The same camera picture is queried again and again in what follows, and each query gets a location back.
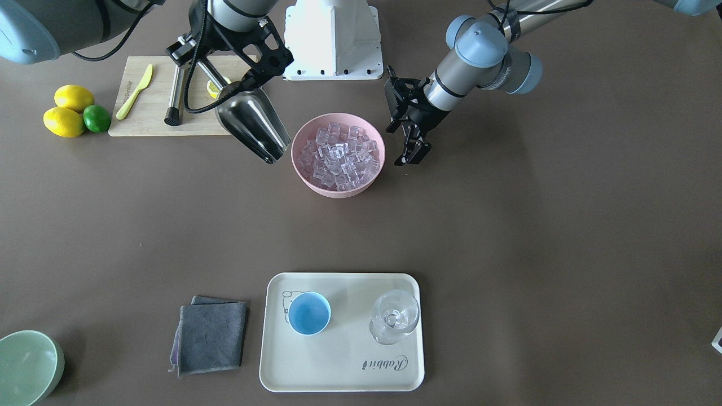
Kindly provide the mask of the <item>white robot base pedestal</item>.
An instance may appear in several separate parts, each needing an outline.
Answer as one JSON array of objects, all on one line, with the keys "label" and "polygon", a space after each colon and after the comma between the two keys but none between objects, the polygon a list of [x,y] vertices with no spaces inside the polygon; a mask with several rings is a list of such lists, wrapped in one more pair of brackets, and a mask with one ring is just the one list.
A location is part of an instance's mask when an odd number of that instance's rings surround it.
[{"label": "white robot base pedestal", "polygon": [[288,81],[378,80],[382,66],[378,10],[366,1],[297,1],[286,8],[284,44],[294,61]]}]

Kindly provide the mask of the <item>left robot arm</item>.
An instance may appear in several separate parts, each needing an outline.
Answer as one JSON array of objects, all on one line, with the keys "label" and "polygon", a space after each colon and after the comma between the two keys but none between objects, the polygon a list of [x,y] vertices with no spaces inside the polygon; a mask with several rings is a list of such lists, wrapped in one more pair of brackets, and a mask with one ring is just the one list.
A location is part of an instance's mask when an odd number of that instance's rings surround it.
[{"label": "left robot arm", "polygon": [[543,64],[513,43],[559,16],[590,5],[590,1],[489,2],[487,15],[461,15],[451,21],[444,36],[449,52],[430,76],[403,78],[387,67],[384,90],[390,124],[386,132],[404,132],[404,147],[395,165],[420,164],[432,148],[426,140],[428,133],[472,90],[531,92],[540,82]]}]

